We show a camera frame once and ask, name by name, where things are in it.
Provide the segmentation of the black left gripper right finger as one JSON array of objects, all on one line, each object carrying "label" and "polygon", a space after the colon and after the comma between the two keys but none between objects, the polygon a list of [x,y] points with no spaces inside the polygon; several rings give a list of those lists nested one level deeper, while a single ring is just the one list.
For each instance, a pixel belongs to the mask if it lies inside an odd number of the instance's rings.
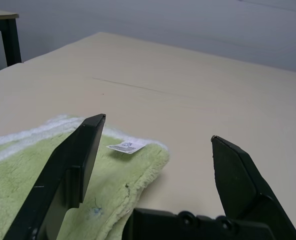
[{"label": "black left gripper right finger", "polygon": [[296,228],[250,155],[217,135],[211,143],[215,185],[225,215],[263,224],[276,240],[296,240]]}]

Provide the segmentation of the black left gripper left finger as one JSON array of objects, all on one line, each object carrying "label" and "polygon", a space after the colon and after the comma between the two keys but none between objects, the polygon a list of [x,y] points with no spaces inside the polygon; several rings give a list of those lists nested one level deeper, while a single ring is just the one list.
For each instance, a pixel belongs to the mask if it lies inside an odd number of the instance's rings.
[{"label": "black left gripper left finger", "polygon": [[55,240],[68,210],[85,199],[105,114],[86,118],[51,153],[4,239]]}]

